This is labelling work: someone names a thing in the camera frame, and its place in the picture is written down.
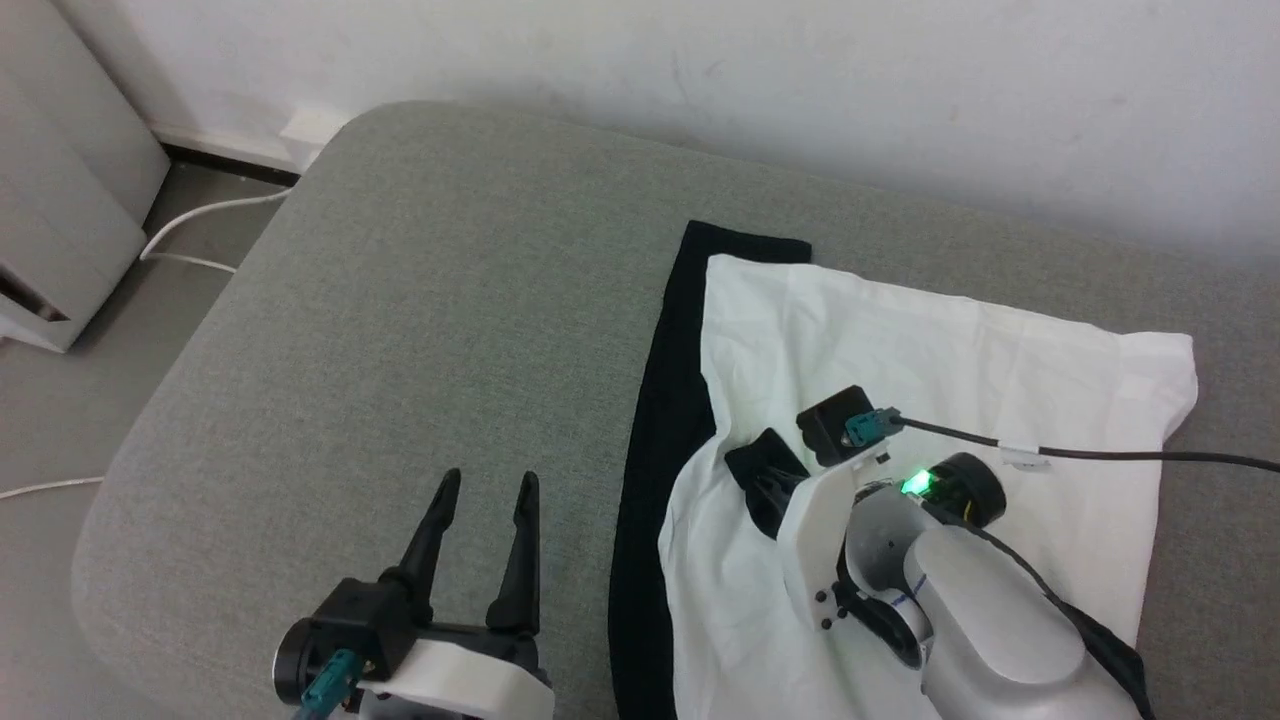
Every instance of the gray floor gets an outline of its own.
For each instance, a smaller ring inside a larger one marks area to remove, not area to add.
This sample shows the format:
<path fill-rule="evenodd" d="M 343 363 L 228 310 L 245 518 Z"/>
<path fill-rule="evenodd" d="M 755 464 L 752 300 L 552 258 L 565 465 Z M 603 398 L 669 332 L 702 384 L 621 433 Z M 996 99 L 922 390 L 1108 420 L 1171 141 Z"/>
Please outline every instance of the gray floor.
<path fill-rule="evenodd" d="M 174 165 L 147 234 L 200 205 L 269 195 L 256 181 Z M 278 204 L 212 213 L 161 250 L 236 266 Z M 0 491 L 102 475 L 230 275 L 173 261 L 134 265 L 67 355 L 0 343 Z M 76 538 L 96 486 L 0 501 L 0 715 L 172 717 L 92 657 L 70 612 Z"/>

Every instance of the gray sofa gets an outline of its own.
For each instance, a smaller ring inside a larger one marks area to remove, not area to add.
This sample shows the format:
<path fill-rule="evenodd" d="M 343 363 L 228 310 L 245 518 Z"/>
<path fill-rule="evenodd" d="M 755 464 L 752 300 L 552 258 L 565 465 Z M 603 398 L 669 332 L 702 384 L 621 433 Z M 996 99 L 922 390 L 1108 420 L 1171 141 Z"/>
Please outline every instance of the gray sofa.
<path fill-rule="evenodd" d="M 616 714 L 607 588 L 631 413 L 690 219 L 864 277 L 1196 338 L 1170 443 L 1280 455 L 1280 264 L 1230 265 L 556 122 L 412 102 L 346 127 L 111 464 L 76 553 L 90 644 L 193 716 L 287 716 L 288 625 L 393 562 L 463 473 L 438 618 L 497 591 L 543 478 L 559 716 Z M 1164 719 L 1280 707 L 1280 478 L 1166 465 L 1139 648 Z"/>

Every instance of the black garment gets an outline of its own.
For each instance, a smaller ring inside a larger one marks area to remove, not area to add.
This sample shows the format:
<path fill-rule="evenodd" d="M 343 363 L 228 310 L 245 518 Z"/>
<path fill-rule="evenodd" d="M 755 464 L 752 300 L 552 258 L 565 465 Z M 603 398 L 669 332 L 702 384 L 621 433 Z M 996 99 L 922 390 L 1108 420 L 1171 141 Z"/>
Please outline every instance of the black garment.
<path fill-rule="evenodd" d="M 707 259 L 808 263 L 797 240 L 745 234 L 691 222 L 667 279 L 649 347 L 622 477 L 609 574 L 609 661 L 622 720 L 676 717 L 672 629 L 658 562 L 658 533 L 676 475 L 716 434 L 699 366 Z"/>

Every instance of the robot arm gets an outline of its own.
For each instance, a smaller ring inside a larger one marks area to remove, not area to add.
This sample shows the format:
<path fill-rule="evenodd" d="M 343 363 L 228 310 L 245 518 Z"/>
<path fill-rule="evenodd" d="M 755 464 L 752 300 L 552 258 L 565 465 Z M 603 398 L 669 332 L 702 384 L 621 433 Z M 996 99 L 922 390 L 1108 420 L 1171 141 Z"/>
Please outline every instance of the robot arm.
<path fill-rule="evenodd" d="M 1087 616 L 980 529 L 1005 510 L 989 468 L 956 454 L 910 479 L 877 483 L 872 460 L 887 460 L 895 430 L 878 432 L 872 413 L 854 387 L 797 418 L 828 465 L 794 488 L 777 534 L 801 620 L 824 630 L 832 615 L 852 615 L 922 670 L 922 689 L 945 720 L 1151 717 L 1142 693 L 1116 680 L 1123 669 L 1103 667 L 1097 643 L 1082 638 L 1076 615 Z"/>
<path fill-rule="evenodd" d="M 480 717 L 550 720 L 556 706 L 539 667 L 538 475 L 516 501 L 516 539 L 485 626 L 435 621 L 431 584 L 462 475 L 449 470 L 398 565 L 378 582 L 346 578 L 276 650 L 276 696 L 294 717 L 328 717 L 339 705 L 365 720 Z"/>

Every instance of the cable connector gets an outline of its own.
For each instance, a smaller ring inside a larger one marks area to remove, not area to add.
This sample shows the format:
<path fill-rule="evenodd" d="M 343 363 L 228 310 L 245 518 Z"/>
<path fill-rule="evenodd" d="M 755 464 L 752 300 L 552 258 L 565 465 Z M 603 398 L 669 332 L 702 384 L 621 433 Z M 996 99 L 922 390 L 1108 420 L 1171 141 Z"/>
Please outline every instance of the cable connector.
<path fill-rule="evenodd" d="M 302 707 L 294 717 L 329 717 L 355 692 L 361 664 L 360 656 L 349 650 L 334 652 L 320 675 L 302 693 Z"/>
<path fill-rule="evenodd" d="M 845 436 L 851 447 L 867 447 L 902 432 L 897 421 L 902 414 L 897 407 L 881 407 L 861 415 L 854 415 L 845 421 Z"/>

